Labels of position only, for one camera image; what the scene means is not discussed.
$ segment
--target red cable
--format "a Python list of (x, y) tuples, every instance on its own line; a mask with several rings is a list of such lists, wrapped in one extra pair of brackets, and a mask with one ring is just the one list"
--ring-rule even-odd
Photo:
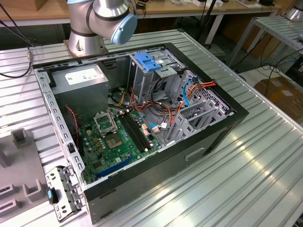
[(77, 133), (77, 148), (79, 147), (79, 133), (78, 133), (78, 122), (77, 122), (77, 119), (76, 119), (76, 115), (75, 113), (73, 112), (73, 110), (71, 110), (71, 108), (69, 108), (68, 106), (65, 106), (66, 109), (68, 109), (73, 117), (74, 117), (74, 120), (75, 120), (75, 124), (76, 124), (76, 133)]

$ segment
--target blue plastic latch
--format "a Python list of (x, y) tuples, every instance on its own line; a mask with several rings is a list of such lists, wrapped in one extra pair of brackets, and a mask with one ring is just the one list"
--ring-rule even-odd
[(48, 198), (49, 198), (49, 199), (52, 197), (52, 192), (51, 192), (51, 190), (48, 190), (47, 195), (48, 195)]
[(154, 71), (161, 69), (161, 66), (158, 65), (153, 58), (147, 53), (135, 53), (134, 54), (137, 60), (145, 67), (146, 71)]

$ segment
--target yellow cable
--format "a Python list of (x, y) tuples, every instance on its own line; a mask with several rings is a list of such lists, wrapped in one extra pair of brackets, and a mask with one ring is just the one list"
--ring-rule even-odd
[(124, 95), (125, 95), (125, 92), (123, 92), (123, 94), (122, 94), (121, 101), (120, 101), (118, 104), (116, 104), (115, 106), (121, 106), (121, 105), (123, 104), (123, 101), (124, 101)]

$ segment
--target aluminum table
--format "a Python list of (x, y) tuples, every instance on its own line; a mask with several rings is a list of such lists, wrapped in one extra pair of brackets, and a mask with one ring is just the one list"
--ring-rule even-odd
[[(256, 17), (250, 21), (250, 24), (247, 26), (245, 32), (243, 33), (241, 39), (237, 43), (235, 49), (232, 52), (231, 58), (228, 62), (228, 66), (231, 66), (237, 57), (241, 47), (243, 46), (245, 40), (249, 36), (251, 30), (254, 26), (258, 26), (261, 31), (257, 34), (256, 38), (252, 42), (251, 46), (248, 49), (248, 52), (257, 44), (262, 35), (267, 32), (273, 37), (279, 39), (282, 43), (285, 44), (285, 47), (288, 46), (293, 48), (299, 53), (303, 53), (303, 41), (298, 39), (300, 34), (303, 34), (303, 22), (293, 22), (285, 18), (284, 16), (278, 17)], [(286, 48), (282, 48), (280, 58), (283, 56), (283, 53), (286, 51)]]
[[(164, 42), (175, 44), (250, 114), (214, 152), (94, 226), (292, 226), (303, 212), (303, 129), (186, 33), (138, 34), (124, 46), (106, 45), (117, 51)], [(64, 44), (32, 52), (36, 63), (70, 58)], [(0, 71), (19, 74), (26, 53), (1, 51)], [(45, 172), (66, 164), (33, 71), (0, 77), (0, 136), (20, 127), (33, 132)], [(43, 225), (91, 223), (83, 208), (59, 224), (45, 202), (1, 226)]]

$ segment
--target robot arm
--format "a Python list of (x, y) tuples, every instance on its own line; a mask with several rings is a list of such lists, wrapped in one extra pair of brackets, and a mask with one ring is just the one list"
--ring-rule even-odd
[(68, 0), (71, 18), (69, 50), (75, 56), (103, 52), (102, 37), (125, 44), (137, 27), (127, 0)]

